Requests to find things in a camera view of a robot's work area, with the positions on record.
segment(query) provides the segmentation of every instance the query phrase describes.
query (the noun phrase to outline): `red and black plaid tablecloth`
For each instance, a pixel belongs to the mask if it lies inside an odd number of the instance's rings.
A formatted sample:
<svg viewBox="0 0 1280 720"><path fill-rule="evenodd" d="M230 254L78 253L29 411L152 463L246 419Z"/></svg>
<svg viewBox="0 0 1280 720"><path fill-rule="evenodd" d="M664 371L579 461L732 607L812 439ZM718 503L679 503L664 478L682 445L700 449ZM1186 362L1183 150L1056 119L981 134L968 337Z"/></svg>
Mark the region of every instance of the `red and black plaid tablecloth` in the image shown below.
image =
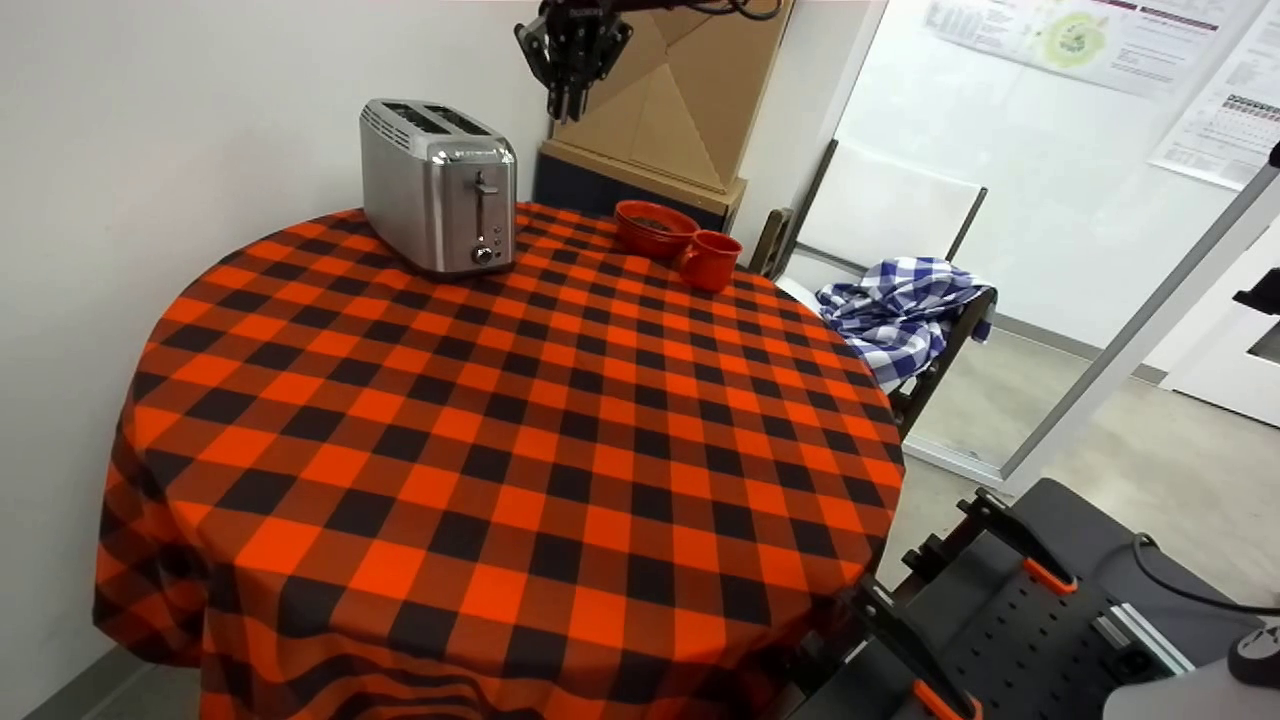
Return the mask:
<svg viewBox="0 0 1280 720"><path fill-rule="evenodd" d="M340 212L157 323L94 623L204 714L734 714L896 492L869 368L769 280L536 202L510 273L423 280Z"/></svg>

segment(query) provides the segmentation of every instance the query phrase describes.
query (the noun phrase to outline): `chair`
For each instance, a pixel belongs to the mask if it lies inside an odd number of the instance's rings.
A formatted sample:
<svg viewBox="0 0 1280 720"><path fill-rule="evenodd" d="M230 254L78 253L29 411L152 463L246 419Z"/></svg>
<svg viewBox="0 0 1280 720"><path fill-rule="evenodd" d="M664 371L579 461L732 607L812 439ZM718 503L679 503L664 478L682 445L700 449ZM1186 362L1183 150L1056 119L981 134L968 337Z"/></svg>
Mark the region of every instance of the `chair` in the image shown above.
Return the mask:
<svg viewBox="0 0 1280 720"><path fill-rule="evenodd" d="M752 268L776 280L814 313L812 286L861 276L884 254L944 254L956 260L987 189L944 178L884 157L840 149L818 157L818 169L800 194L794 214L776 212L755 243ZM909 385L890 386L890 411L909 434L924 405L947 374L965 339L997 308L997 286L984 286L956 315L947 315L947 347Z"/></svg>

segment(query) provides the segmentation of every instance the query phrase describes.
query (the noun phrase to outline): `paper on wall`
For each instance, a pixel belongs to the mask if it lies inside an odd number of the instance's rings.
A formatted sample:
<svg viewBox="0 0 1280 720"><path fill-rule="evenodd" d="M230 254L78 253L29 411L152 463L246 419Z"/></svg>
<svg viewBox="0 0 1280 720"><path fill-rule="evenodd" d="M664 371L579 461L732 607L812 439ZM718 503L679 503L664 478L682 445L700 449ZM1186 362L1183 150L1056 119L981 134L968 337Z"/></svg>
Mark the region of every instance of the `paper on wall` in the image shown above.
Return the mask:
<svg viewBox="0 0 1280 720"><path fill-rule="evenodd" d="M1267 3L1173 132L1156 164L1245 189L1280 145L1280 3Z"/></svg>
<svg viewBox="0 0 1280 720"><path fill-rule="evenodd" d="M1156 94L1175 86L1253 6L1232 0L937 0L927 28L1016 63Z"/></svg>

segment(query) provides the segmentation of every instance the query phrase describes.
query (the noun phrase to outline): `silver toaster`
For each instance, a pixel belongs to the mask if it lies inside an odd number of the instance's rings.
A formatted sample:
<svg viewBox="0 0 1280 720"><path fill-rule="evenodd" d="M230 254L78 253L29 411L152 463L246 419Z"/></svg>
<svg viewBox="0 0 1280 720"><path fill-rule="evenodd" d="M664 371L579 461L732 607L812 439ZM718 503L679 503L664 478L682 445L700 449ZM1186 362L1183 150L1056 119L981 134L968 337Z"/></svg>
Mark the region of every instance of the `silver toaster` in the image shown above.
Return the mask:
<svg viewBox="0 0 1280 720"><path fill-rule="evenodd" d="M402 260L435 276L517 260L517 150L464 110L373 101L358 110L365 214Z"/></svg>

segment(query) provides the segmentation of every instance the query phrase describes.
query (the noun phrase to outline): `folded cloth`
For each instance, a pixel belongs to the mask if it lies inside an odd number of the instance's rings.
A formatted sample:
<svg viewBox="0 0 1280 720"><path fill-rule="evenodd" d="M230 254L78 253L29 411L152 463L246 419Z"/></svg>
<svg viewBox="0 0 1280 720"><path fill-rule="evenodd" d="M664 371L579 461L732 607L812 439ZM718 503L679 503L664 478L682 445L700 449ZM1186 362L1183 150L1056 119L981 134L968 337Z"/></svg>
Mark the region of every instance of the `folded cloth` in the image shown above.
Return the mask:
<svg viewBox="0 0 1280 720"><path fill-rule="evenodd" d="M984 283L940 254L896 254L870 262L861 280L814 291L824 323L861 351L878 386L896 386L924 371L947 347L947 323L976 300Z"/></svg>

